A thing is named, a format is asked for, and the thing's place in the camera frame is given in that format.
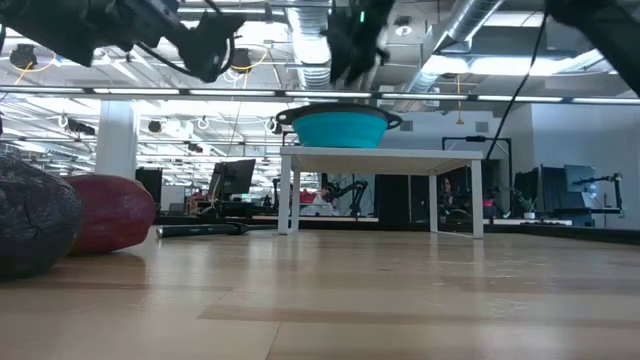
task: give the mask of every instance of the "desk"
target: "desk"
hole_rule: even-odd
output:
[[[482,152],[442,150],[395,149],[343,149],[313,147],[282,147],[280,198],[290,198],[291,172],[293,189],[300,189],[301,172],[328,174],[378,174],[429,176],[430,230],[438,231],[437,176],[471,165],[473,209],[473,237],[483,237],[482,219]],[[296,232],[300,223],[300,197],[293,197],[291,228],[289,228],[289,201],[280,201],[278,233]]]

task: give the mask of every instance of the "ductwork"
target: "ductwork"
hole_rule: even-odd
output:
[[[429,66],[429,60],[443,44],[468,42],[480,30],[482,25],[502,5],[505,0],[457,0],[451,15],[442,23],[431,26],[423,44],[425,64],[411,82],[405,86],[405,92],[427,92],[442,75]],[[412,101],[398,101],[393,107],[395,111],[407,111]]]
[[[291,3],[311,3],[313,0],[290,0]],[[327,27],[327,9],[301,6],[287,9],[292,29],[292,45],[296,64],[328,65],[331,59],[329,46],[320,35]],[[327,66],[320,69],[299,69],[300,87],[305,90],[321,90],[330,87],[331,70]]]

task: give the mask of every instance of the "computer monitor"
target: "computer monitor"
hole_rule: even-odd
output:
[[[215,194],[216,198],[228,201],[232,194],[249,193],[255,167],[255,159],[217,163],[211,176],[209,195]]]
[[[590,184],[581,182],[595,178],[596,169],[591,166],[565,165],[564,171],[567,177],[567,192],[590,192]]]

